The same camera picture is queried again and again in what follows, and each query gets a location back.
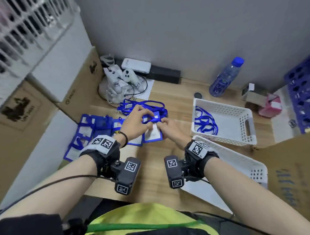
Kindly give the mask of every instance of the water bottle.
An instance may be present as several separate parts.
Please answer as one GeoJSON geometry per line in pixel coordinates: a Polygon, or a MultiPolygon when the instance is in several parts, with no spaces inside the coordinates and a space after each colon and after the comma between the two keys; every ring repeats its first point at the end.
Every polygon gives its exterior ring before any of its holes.
{"type": "Polygon", "coordinates": [[[217,76],[214,83],[210,86],[210,94],[214,97],[221,96],[230,83],[237,77],[243,63],[244,59],[241,57],[235,57],[231,64],[224,68],[224,70],[217,76]]]}

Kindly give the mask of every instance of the gray wall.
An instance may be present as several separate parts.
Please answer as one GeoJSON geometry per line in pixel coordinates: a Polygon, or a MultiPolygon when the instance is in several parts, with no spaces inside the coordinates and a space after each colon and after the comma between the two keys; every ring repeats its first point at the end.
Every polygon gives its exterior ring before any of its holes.
{"type": "Polygon", "coordinates": [[[213,82],[245,64],[233,86],[269,89],[310,54],[309,0],[77,0],[99,54],[114,53],[213,82]]]}

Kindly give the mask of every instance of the blue bottle cap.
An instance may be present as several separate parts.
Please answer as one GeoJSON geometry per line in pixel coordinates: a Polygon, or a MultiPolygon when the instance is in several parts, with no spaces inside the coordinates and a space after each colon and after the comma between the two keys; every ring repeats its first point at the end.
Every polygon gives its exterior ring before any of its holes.
{"type": "Polygon", "coordinates": [[[237,68],[241,67],[243,63],[244,63],[244,59],[242,59],[241,57],[235,57],[232,61],[232,65],[237,68]]]}

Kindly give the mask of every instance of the person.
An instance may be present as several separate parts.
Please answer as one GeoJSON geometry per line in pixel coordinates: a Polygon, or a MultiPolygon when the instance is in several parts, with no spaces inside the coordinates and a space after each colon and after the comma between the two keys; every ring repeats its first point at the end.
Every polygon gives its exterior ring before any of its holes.
{"type": "MultiPolygon", "coordinates": [[[[152,123],[142,124],[143,115],[153,113],[136,105],[124,121],[121,132],[132,140],[152,128],[152,123]]],[[[157,123],[163,135],[180,149],[191,141],[169,118],[157,123]]],[[[122,134],[113,138],[125,144],[122,134]]],[[[310,222],[280,198],[258,183],[238,172],[217,157],[210,158],[203,169],[206,176],[237,218],[245,225],[274,235],[304,235],[310,233],[310,222]]],[[[83,155],[63,167],[37,187],[72,175],[96,175],[97,167],[92,157],[83,155]]],[[[53,184],[21,200],[0,216],[1,234],[62,234],[62,222],[68,212],[93,183],[94,178],[74,178],[53,184]]],[[[152,203],[136,203],[112,210],[93,223],[179,224],[193,218],[171,208],[152,203]]],[[[190,228],[163,228],[156,230],[117,230],[102,234],[218,234],[211,226],[195,224],[190,228]]]]}

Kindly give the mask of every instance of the green strap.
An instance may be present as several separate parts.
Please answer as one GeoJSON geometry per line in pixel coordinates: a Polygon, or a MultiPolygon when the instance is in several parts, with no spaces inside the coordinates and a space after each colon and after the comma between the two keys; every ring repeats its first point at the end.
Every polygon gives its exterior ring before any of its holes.
{"type": "Polygon", "coordinates": [[[196,220],[183,224],[90,224],[88,225],[87,232],[101,232],[111,230],[125,230],[125,229],[160,229],[172,227],[189,227],[197,224],[203,224],[202,221],[196,220]]]}

